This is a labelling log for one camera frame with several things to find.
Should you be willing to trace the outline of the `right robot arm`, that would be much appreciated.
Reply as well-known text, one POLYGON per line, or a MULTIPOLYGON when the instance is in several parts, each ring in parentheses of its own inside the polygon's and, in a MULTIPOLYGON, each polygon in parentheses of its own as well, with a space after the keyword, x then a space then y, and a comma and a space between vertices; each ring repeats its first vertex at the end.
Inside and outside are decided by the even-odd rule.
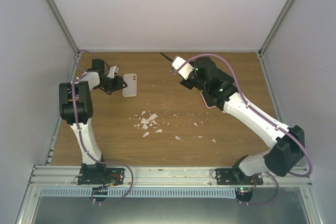
POLYGON ((304 130, 297 125, 290 127, 281 123, 255 106, 242 93, 236 76, 228 81, 227 74, 217 68, 210 54, 188 61, 175 57, 172 67, 182 77, 181 85, 196 88, 223 113, 255 132, 269 148, 257 155, 246 155, 232 166, 233 180, 237 184, 243 185, 253 175, 265 172, 284 177, 291 174, 293 167, 306 155, 304 130))

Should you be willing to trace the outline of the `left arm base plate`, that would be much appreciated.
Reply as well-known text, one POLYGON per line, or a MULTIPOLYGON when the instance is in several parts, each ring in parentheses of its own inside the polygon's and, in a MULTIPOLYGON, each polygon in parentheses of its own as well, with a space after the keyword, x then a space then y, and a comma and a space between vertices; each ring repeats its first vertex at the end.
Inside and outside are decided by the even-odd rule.
POLYGON ((104 164, 82 164, 73 182, 75 185, 122 185, 124 172, 124 168, 107 168, 104 164))

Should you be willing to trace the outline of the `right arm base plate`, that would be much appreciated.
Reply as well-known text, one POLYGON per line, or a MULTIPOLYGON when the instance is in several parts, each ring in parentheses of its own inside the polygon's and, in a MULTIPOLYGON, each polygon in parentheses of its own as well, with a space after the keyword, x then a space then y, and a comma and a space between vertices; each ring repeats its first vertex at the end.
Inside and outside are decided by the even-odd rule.
POLYGON ((246 176, 239 169, 216 168, 211 171, 211 177, 216 180, 217 185, 262 185, 263 178, 261 174, 246 176))

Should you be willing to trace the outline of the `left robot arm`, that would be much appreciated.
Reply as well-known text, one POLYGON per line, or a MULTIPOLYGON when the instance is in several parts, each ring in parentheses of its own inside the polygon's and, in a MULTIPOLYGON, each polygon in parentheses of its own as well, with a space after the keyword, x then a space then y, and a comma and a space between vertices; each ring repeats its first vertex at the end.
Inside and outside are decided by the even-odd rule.
POLYGON ((81 156, 81 174, 90 173, 96 184, 108 179, 106 163, 92 128, 92 90, 101 90, 107 95, 123 90, 128 85, 118 75, 119 67, 109 67, 102 59, 93 59, 91 68, 85 70, 72 82, 59 85, 59 112, 61 118, 73 130, 78 141, 81 156))

